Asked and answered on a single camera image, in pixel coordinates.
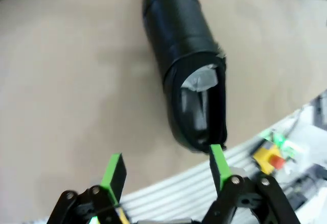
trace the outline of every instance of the metal screw head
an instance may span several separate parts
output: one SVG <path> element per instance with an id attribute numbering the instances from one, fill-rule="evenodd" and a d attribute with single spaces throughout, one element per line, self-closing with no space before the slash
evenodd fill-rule
<path id="1" fill-rule="evenodd" d="M 231 182 L 233 182 L 234 184 L 239 184 L 240 183 L 240 179 L 238 179 L 237 177 L 232 177 L 231 178 Z"/>
<path id="2" fill-rule="evenodd" d="M 266 179 L 266 178 L 262 178 L 261 179 L 261 183 L 264 185 L 264 186 L 268 186 L 270 183 L 269 183 L 269 181 L 268 181 L 268 179 Z"/>
<path id="3" fill-rule="evenodd" d="M 93 194 L 98 194 L 100 192 L 100 189 L 98 187 L 94 187 L 92 189 Z"/>
<path id="4" fill-rule="evenodd" d="M 67 193 L 67 199 L 70 200 L 74 197 L 74 194 L 72 192 Z"/>

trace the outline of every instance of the beige table surface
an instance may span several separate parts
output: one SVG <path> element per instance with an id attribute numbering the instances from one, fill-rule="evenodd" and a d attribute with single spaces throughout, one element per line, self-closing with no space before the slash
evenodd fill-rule
<path id="1" fill-rule="evenodd" d="M 142 0 L 0 0 L 0 223 L 99 182 L 125 193 L 207 159 L 173 139 Z M 228 56 L 228 147 L 327 88 L 327 1 L 201 0 Z"/>

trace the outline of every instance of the green object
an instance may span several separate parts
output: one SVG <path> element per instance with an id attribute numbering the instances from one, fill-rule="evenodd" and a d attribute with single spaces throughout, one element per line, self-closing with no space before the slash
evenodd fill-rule
<path id="1" fill-rule="evenodd" d="M 110 199 L 115 206 L 119 204 L 126 174 L 122 154 L 112 155 L 100 185 L 108 189 Z"/>
<path id="2" fill-rule="evenodd" d="M 210 146 L 210 169 L 217 193 L 223 188 L 225 181 L 232 175 L 220 145 Z"/>

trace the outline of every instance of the tabletop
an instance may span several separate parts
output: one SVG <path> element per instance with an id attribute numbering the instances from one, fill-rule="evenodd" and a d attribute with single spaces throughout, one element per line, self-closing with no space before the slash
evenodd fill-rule
<path id="1" fill-rule="evenodd" d="M 326 89 L 327 2 L 200 0 L 227 54 L 227 147 Z M 0 0 L 0 222 L 50 214 L 122 152 L 125 193 L 207 159 L 176 143 L 142 0 Z"/>

